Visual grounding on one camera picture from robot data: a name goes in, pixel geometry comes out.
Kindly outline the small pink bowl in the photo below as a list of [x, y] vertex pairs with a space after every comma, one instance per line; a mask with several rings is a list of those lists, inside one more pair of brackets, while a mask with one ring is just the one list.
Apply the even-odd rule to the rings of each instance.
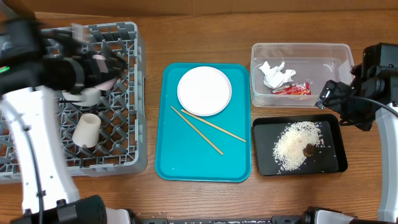
[[[96, 63], [99, 67], [100, 72], [108, 73], [108, 68], [106, 66], [106, 58], [102, 55], [94, 55], [93, 58], [96, 60]], [[113, 87], [116, 82], [116, 78], [108, 80], [106, 82], [100, 83], [96, 85], [95, 88], [99, 90], [109, 90]]]

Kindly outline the large white round plate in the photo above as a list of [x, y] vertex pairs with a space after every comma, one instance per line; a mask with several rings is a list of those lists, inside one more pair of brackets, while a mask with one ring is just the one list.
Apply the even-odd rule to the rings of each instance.
[[180, 79], [177, 97], [186, 111], [197, 116], [213, 116], [229, 104], [232, 85], [228, 77], [217, 68], [195, 67]]

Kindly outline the white paper cup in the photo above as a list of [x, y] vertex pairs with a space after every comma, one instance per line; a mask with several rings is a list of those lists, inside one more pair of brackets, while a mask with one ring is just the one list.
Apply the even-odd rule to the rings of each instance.
[[100, 117], [86, 113], [81, 116], [72, 136], [73, 142], [80, 147], [95, 147], [100, 135]]

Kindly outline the grey round bowl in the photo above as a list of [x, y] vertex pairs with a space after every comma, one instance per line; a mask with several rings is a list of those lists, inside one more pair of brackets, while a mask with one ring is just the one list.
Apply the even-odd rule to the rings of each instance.
[[64, 99], [77, 106], [93, 106], [100, 102], [101, 90], [97, 88], [86, 88], [80, 94], [73, 95], [67, 91], [62, 91]]

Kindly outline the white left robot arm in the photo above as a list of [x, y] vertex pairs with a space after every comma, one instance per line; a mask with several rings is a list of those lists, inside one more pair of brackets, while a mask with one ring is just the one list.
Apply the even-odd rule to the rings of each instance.
[[61, 151], [55, 92], [81, 93], [119, 78], [126, 61], [108, 47], [82, 52], [74, 31], [44, 34], [35, 19], [4, 23], [11, 47], [1, 58], [1, 109], [12, 134], [23, 181], [18, 223], [131, 223], [126, 209], [98, 195], [81, 198]]

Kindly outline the wooden chopstick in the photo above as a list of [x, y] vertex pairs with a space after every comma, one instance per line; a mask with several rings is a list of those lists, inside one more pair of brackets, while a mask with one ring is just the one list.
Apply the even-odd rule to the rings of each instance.
[[192, 114], [192, 113], [190, 113], [190, 112], [188, 112], [188, 111], [186, 111], [184, 109], [181, 109], [181, 112], [191, 116], [192, 118], [195, 118], [195, 119], [201, 121], [202, 123], [205, 123], [205, 124], [215, 128], [215, 129], [217, 129], [217, 130], [219, 130], [219, 131], [221, 131], [221, 132], [223, 132], [223, 133], [225, 133], [225, 134], [227, 134], [229, 136], [232, 136], [232, 137], [234, 137], [234, 138], [236, 138], [236, 139], [238, 139], [238, 140], [240, 140], [242, 142], [246, 142], [245, 139], [243, 139], [243, 138], [241, 138], [241, 137], [239, 137], [239, 136], [237, 136], [237, 135], [235, 135], [235, 134], [233, 134], [233, 133], [231, 133], [231, 132], [229, 132], [229, 131], [227, 131], [227, 130], [225, 130], [225, 129], [223, 129], [223, 128], [221, 128], [221, 127], [219, 127], [219, 126], [217, 126], [217, 125], [215, 125], [215, 124], [213, 124], [213, 123], [211, 123], [211, 122], [209, 122], [209, 121], [207, 121], [207, 120], [205, 120], [205, 119], [203, 119], [203, 118], [201, 118], [199, 116], [197, 116], [197, 115], [194, 115], [194, 114]]
[[170, 106], [174, 112], [176, 112], [197, 134], [199, 134], [213, 149], [215, 149], [220, 155], [224, 155], [224, 153], [215, 146], [200, 130], [198, 130], [189, 120], [184, 117], [180, 112], [178, 112], [173, 106]]

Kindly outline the brown food scrap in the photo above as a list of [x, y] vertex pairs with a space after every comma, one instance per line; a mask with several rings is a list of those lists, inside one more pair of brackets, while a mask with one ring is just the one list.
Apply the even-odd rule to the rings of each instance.
[[305, 157], [312, 157], [316, 153], [317, 148], [312, 144], [307, 144], [303, 149], [303, 154]]

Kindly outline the pile of white rice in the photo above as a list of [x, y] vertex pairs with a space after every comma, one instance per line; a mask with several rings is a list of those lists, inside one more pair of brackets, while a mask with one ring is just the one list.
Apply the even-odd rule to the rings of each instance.
[[307, 144], [312, 144], [317, 149], [325, 147], [320, 124], [311, 121], [289, 124], [272, 150], [279, 172], [299, 170], [307, 159], [303, 154]]

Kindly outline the red snack wrapper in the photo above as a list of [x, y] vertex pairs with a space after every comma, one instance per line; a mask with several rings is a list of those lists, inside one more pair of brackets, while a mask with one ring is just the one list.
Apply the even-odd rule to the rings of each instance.
[[274, 95], [311, 95], [309, 82], [294, 83], [272, 90]]

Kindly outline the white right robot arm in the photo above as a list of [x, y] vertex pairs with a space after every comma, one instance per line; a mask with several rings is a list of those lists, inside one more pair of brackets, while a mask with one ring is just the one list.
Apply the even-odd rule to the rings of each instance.
[[340, 115], [340, 126], [369, 131], [376, 123], [382, 152], [382, 194], [377, 217], [397, 222], [397, 45], [366, 47], [350, 84], [329, 80], [315, 105]]

